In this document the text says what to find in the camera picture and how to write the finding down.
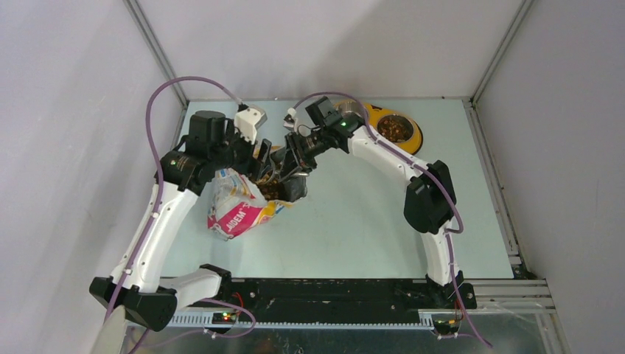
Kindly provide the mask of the pet food bag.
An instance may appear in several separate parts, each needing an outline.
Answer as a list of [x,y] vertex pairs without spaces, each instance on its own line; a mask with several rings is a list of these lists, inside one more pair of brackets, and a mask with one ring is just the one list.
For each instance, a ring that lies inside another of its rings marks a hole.
[[208,228],[231,240],[267,223],[298,203],[301,199],[295,202],[278,199],[279,169],[282,166],[278,158],[283,155],[281,146],[271,148],[273,175],[261,181],[252,181],[230,168],[217,171],[212,180],[214,188],[208,211]]

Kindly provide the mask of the yellow double pet bowl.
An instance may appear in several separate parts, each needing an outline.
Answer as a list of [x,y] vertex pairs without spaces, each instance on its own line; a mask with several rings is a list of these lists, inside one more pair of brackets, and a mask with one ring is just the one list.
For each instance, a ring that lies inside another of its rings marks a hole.
[[369,113],[369,123],[376,132],[411,155],[421,150],[422,130],[412,118],[390,108],[367,102],[363,104]]

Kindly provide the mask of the metal food scoop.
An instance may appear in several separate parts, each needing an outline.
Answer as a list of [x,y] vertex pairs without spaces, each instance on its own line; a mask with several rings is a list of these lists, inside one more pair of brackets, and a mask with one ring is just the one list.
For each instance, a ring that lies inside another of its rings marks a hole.
[[309,175],[309,172],[281,167],[278,179],[278,199],[280,201],[295,202],[305,198],[307,196],[307,178]]

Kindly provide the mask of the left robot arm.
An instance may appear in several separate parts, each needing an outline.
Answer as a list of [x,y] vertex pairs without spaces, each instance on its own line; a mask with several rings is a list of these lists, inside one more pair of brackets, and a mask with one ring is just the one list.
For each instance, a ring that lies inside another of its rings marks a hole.
[[122,306],[125,319],[158,332],[177,310],[203,299],[219,308],[230,303],[229,271],[202,265],[179,277],[162,278],[161,272],[184,219],[216,172],[259,169],[254,148],[266,119],[262,109],[246,105],[232,119],[216,111],[192,115],[188,133],[157,159],[147,210],[122,260],[110,276],[92,280],[89,292],[108,312]]

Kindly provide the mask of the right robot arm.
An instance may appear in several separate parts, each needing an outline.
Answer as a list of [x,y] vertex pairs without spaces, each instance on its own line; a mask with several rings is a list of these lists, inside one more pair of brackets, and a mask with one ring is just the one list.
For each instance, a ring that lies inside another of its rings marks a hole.
[[422,236],[425,248],[429,299],[437,308],[454,306],[466,311],[461,294],[464,281],[458,267],[452,236],[464,231],[456,206],[449,167],[441,161],[427,163],[386,139],[370,122],[370,110],[353,96],[348,100],[357,108],[344,111],[333,104],[330,92],[314,93],[315,102],[306,112],[313,126],[307,135],[300,133],[296,107],[287,110],[284,126],[286,156],[279,172],[280,181],[312,172],[316,157],[329,149],[340,149],[362,159],[385,173],[405,192],[403,216]]

